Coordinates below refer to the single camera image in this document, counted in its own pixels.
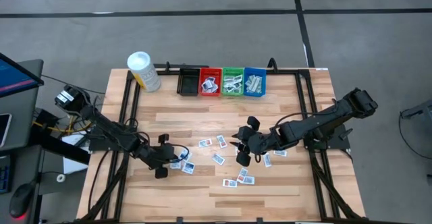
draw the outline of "plastic bin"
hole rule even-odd
[[[260,76],[263,79],[261,80],[261,93],[257,93],[257,92],[248,92],[247,91],[247,85],[246,82],[249,79],[249,76],[254,75],[254,76]],[[244,68],[244,78],[243,78],[243,87],[244,87],[244,92],[243,94],[245,96],[263,96],[265,94],[265,79],[267,76],[267,72],[265,69],[257,69],[257,68]]]
[[[218,86],[218,89],[215,93],[203,92],[203,88],[201,85],[209,77],[215,78],[215,84]],[[221,78],[222,78],[221,68],[201,68],[200,82],[198,84],[199,94],[203,96],[219,96],[221,94]]]
[[[243,81],[242,81],[242,87],[240,89],[240,92],[228,92],[224,87],[223,87],[223,79],[226,76],[239,76],[239,75],[243,75],[243,71],[244,68],[223,68],[222,69],[222,81],[221,81],[221,85],[222,85],[222,94],[223,95],[228,95],[228,96],[242,96],[243,95]]]
[[[182,96],[198,96],[199,80],[199,69],[180,69],[177,93]]]

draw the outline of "monitor screen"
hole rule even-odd
[[[33,87],[38,82],[0,58],[0,96]]]

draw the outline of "computer mouse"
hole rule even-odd
[[[23,184],[15,190],[9,203],[9,214],[13,218],[21,217],[28,209],[32,194],[34,191],[34,184]]]

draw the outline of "wooden table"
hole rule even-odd
[[[113,121],[118,120],[127,72],[126,69],[111,71],[102,113]],[[310,69],[310,74],[318,110],[329,107],[335,96],[329,72]],[[255,221],[257,217],[266,221],[320,220],[311,164],[302,142],[288,149],[288,157],[270,153],[273,164],[270,168],[263,162],[252,161],[248,174],[255,176],[254,186],[222,187],[222,179],[236,179],[241,166],[236,162],[234,147],[229,145],[220,149],[216,136],[223,134],[227,142],[232,141],[230,136],[246,125],[250,115],[261,121],[262,132],[268,132],[280,117],[299,112],[294,76],[267,76],[267,93],[262,98],[182,97],[176,94],[177,76],[161,76],[161,79],[162,86],[158,91],[140,93],[138,129],[150,134],[152,144],[157,143],[158,135],[168,133],[170,142],[183,144],[191,150],[190,161],[196,168],[193,175],[170,169],[168,178],[155,179],[154,171],[149,171],[143,162],[130,159],[121,221],[173,222],[176,217],[198,222]],[[305,83],[303,89],[308,102]],[[132,97],[133,92],[127,112],[130,112]],[[207,138],[212,139],[213,145],[199,148],[198,141]],[[226,158],[222,166],[211,159],[216,152]],[[328,150],[327,154],[336,189],[355,212],[364,216],[351,160],[339,150]],[[98,152],[91,156],[77,218],[87,213],[90,187],[102,155]],[[110,154],[97,178],[92,205],[105,189],[109,159]],[[331,216],[325,187],[323,195],[327,215]],[[112,199],[108,217],[114,213],[115,201]]]

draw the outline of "blue bin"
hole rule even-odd
[[[248,92],[247,91],[247,85],[246,82],[249,79],[249,76],[260,76],[263,79],[261,80],[261,93],[257,93],[257,92]],[[263,96],[265,94],[265,78],[267,76],[267,71],[265,69],[257,69],[257,68],[244,68],[244,78],[243,78],[243,86],[244,86],[244,91],[243,94],[245,96]]]

